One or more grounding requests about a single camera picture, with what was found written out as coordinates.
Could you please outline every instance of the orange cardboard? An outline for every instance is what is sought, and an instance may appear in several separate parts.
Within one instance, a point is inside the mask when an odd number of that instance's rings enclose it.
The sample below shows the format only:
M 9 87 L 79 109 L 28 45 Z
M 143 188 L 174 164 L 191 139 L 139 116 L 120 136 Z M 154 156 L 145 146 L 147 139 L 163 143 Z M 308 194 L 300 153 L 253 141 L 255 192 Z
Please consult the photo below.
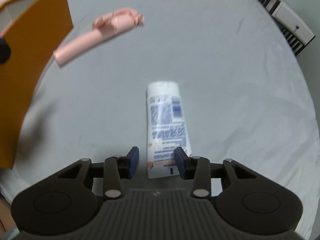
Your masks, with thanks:
M 24 4 L 26 9 L 19 13 Z M 11 168 L 23 118 L 52 52 L 73 28 L 67 0 L 11 0 L 4 38 L 11 56 L 0 65 L 0 167 Z

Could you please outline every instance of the metal pin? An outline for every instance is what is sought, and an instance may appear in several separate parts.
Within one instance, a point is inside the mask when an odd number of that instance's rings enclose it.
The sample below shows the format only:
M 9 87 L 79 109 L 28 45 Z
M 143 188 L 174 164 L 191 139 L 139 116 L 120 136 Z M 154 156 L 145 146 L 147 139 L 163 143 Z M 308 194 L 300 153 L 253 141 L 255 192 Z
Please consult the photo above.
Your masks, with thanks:
M 117 198 L 121 196 L 121 191 L 117 189 L 109 189 L 105 192 L 105 195 L 109 198 Z
M 207 197 L 209 195 L 209 191 L 206 189 L 200 188 L 193 191 L 193 195 L 196 197 Z

